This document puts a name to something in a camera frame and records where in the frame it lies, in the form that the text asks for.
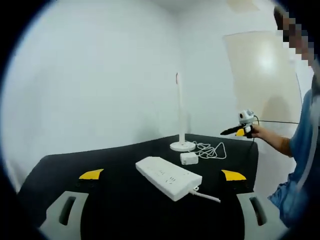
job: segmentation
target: person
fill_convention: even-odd
[[[301,54],[301,58],[307,60],[308,65],[312,66],[314,56],[310,54],[308,40],[304,39],[303,31],[297,27],[292,19],[285,16],[279,7],[275,7],[273,13],[278,30],[283,31],[283,41],[289,42],[289,47],[295,48],[295,52]],[[252,136],[254,138],[264,140],[278,152],[290,158],[293,157],[296,161],[295,170],[288,175],[287,182],[280,184],[275,193],[268,197],[279,209],[280,219],[287,227],[291,227],[299,220],[309,202],[308,182],[306,181],[298,192],[297,185],[305,171],[311,149],[313,129],[310,120],[310,108],[313,93],[317,90],[317,87],[317,78],[314,75],[312,89],[303,98],[300,121],[291,139],[280,136],[259,125],[253,125]]]

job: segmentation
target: blue shirt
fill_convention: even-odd
[[[280,219],[287,227],[292,226],[302,216],[309,200],[308,184],[310,181],[306,181],[299,192],[296,191],[296,187],[305,170],[311,147],[313,134],[310,120],[311,104],[312,91],[310,89],[304,96],[300,122],[294,136],[290,139],[290,150],[296,161],[295,170],[288,175],[287,182],[280,184],[275,193],[268,197],[279,208]]]

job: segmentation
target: white wall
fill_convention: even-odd
[[[9,65],[4,158],[18,190],[50,154],[129,145],[177,129],[175,20],[147,1],[55,2]]]
[[[268,0],[256,0],[254,3],[259,11],[235,13],[226,1],[215,0],[200,2],[179,13],[179,37],[191,133],[218,137],[222,130],[238,124],[233,73],[223,36],[251,31],[277,31],[273,4]],[[292,55],[291,60],[296,68],[301,94],[304,95],[311,87],[312,71],[298,56]],[[284,123],[262,125],[286,137],[291,137],[297,127],[296,124]],[[258,139],[257,143],[259,161],[255,190],[267,197],[279,183],[287,180],[288,174],[295,168],[295,162],[265,142]]]

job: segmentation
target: white lamp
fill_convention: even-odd
[[[196,144],[193,142],[186,141],[185,137],[185,125],[186,125],[186,119],[185,119],[185,111],[182,101],[182,81],[179,77],[179,74],[176,73],[175,75],[175,82],[178,87],[178,104],[179,104],[179,141],[174,142],[170,144],[170,148],[177,152],[188,152],[192,151],[196,148]]]

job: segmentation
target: white cable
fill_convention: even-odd
[[[196,192],[195,190],[190,190],[189,193],[191,193],[192,195],[196,195],[196,196],[205,198],[205,199],[210,199],[210,200],[216,201],[217,203],[221,203],[219,198],[216,198],[214,196],[205,195],[205,194]]]
[[[202,159],[226,159],[227,153],[225,149],[225,145],[223,142],[220,142],[216,147],[211,146],[209,143],[197,143],[196,141],[193,141],[193,143],[196,145],[196,147],[199,149],[198,151],[194,151],[193,153],[197,154],[199,158]],[[224,157],[219,157],[216,150],[217,148],[222,145],[223,151],[224,151]]]

